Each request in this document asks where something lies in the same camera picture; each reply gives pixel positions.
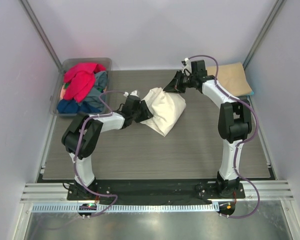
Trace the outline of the white t shirt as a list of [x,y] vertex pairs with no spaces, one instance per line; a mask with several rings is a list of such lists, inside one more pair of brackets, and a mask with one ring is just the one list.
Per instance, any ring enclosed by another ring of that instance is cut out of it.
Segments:
[[140,123],[163,137],[175,126],[187,106],[185,99],[178,93],[165,92],[161,87],[150,89],[143,100],[153,117]]

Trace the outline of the clear plastic bin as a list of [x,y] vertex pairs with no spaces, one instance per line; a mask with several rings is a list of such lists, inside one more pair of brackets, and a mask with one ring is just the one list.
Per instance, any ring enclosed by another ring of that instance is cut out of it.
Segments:
[[50,113],[54,116],[72,117],[77,108],[94,91],[101,94],[109,81],[97,85],[96,74],[107,75],[112,68],[108,57],[68,58],[61,64],[53,93],[50,97]]

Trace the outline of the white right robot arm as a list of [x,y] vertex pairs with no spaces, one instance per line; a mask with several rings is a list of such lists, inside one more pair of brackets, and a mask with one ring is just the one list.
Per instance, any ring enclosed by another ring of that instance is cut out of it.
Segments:
[[251,107],[222,87],[215,75],[208,75],[204,60],[182,61],[171,82],[163,89],[166,93],[183,94],[194,88],[208,97],[219,109],[218,133],[223,139],[222,162],[212,190],[221,198],[231,198],[239,189],[240,177],[236,163],[240,161],[241,143],[252,131]]

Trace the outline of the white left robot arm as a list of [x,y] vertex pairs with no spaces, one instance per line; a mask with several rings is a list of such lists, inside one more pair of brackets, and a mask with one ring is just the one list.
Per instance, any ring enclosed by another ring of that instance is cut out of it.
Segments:
[[153,117],[145,100],[128,95],[118,110],[107,114],[89,115],[79,112],[61,138],[74,168],[74,183],[69,184],[69,200],[88,200],[97,193],[96,177],[92,169],[92,154],[100,134],[129,127]]

